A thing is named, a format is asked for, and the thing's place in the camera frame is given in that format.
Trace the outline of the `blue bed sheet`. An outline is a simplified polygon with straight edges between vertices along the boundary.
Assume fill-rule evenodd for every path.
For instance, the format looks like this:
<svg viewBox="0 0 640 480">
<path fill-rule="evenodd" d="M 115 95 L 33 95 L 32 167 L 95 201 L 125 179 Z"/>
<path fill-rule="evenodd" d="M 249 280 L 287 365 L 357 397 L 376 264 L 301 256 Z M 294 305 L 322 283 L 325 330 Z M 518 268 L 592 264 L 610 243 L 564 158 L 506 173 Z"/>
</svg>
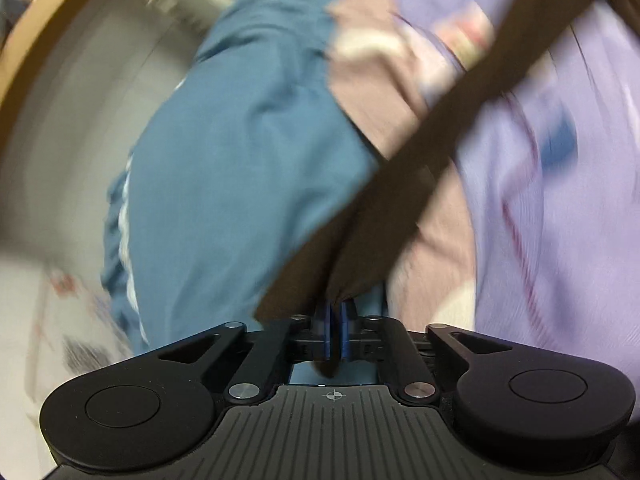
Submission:
<svg viewBox="0 0 640 480">
<path fill-rule="evenodd" d="M 255 328 L 276 275 L 375 170 L 328 87 L 333 0 L 235 0 L 107 194 L 102 284 L 141 354 Z"/>
</svg>

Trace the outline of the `purple floral bed cover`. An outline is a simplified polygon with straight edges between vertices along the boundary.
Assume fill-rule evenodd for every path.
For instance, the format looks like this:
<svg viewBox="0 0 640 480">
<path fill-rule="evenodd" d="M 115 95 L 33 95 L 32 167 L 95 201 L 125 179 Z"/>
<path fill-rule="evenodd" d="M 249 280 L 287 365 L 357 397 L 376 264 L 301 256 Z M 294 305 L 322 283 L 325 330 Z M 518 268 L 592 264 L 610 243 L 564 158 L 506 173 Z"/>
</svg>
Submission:
<svg viewBox="0 0 640 480">
<path fill-rule="evenodd" d="M 593 3 L 486 104 L 388 279 L 441 322 L 639 376 L 639 41 Z"/>
</svg>

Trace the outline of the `dark brown garment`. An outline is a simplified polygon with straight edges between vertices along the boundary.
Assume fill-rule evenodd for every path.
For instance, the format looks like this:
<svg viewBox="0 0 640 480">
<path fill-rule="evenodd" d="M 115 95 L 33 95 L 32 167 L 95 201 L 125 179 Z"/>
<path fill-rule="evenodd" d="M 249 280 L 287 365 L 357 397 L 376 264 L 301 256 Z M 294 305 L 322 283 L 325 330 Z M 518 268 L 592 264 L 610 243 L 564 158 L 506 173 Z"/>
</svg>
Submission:
<svg viewBox="0 0 640 480">
<path fill-rule="evenodd" d="M 262 298 L 260 322 L 337 306 L 390 275 L 483 107 L 526 79 L 598 1 L 639 41 L 639 0 L 513 0 L 487 53 L 442 96 L 354 199 L 318 229 Z"/>
</svg>

